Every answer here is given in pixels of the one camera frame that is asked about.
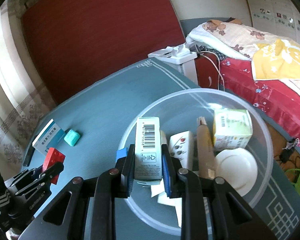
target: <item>red headboard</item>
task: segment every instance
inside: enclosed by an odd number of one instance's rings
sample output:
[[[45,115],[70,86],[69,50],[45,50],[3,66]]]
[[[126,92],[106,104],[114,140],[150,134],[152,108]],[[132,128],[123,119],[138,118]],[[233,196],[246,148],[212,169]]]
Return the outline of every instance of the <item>red headboard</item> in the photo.
[[[170,0],[40,0],[22,24],[57,103],[150,52],[185,42]]]

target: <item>blue block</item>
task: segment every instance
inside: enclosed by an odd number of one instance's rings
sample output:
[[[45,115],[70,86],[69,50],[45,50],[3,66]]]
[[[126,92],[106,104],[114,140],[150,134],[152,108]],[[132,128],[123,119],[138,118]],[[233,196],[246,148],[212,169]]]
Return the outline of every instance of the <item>blue block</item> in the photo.
[[[64,137],[64,140],[69,144],[70,146],[74,146],[76,142],[79,140],[80,134],[77,133],[74,130],[70,130],[66,136]]]
[[[117,150],[117,156],[115,158],[115,162],[117,162],[117,160],[120,158],[127,157],[127,154],[128,154],[128,148]]]

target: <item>red object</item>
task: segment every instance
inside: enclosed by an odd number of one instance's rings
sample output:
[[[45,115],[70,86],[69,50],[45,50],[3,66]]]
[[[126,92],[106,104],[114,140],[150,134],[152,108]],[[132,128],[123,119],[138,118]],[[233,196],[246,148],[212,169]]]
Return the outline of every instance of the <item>red object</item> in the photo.
[[[300,96],[296,92],[279,80],[254,81],[250,61],[225,59],[221,73],[227,89],[262,110],[291,137],[300,139]]]
[[[48,154],[47,154],[46,158],[44,159],[43,166],[42,166],[42,171],[46,171],[47,168],[49,168],[50,166],[52,166],[56,162],[63,163],[65,158],[66,158],[65,155],[63,155],[57,149],[51,147],[48,151]],[[59,175],[54,176],[51,179],[51,183],[56,185],[57,182],[58,182],[58,178],[59,178]]]
[[[211,53],[204,53],[218,67],[217,57]],[[213,64],[205,57],[198,57],[195,60],[197,69],[198,84],[202,88],[218,89],[218,71]]]
[[[170,0],[40,0],[22,25],[57,103],[150,52],[185,42]]]

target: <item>yellow cloth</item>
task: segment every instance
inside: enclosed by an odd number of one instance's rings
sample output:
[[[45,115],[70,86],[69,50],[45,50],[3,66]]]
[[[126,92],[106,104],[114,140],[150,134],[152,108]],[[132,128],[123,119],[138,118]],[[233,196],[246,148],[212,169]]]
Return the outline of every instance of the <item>yellow cloth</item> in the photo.
[[[258,51],[253,55],[255,80],[300,79],[300,45],[277,39],[273,44],[254,44]]]

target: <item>brown tube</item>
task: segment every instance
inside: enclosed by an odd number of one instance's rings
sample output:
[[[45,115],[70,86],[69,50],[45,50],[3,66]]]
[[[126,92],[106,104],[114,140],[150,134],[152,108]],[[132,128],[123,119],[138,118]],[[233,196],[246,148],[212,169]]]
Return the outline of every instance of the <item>brown tube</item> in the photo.
[[[199,161],[199,176],[206,179],[214,179],[215,177],[215,156],[209,128],[204,118],[198,119],[200,125],[197,128],[197,147]]]

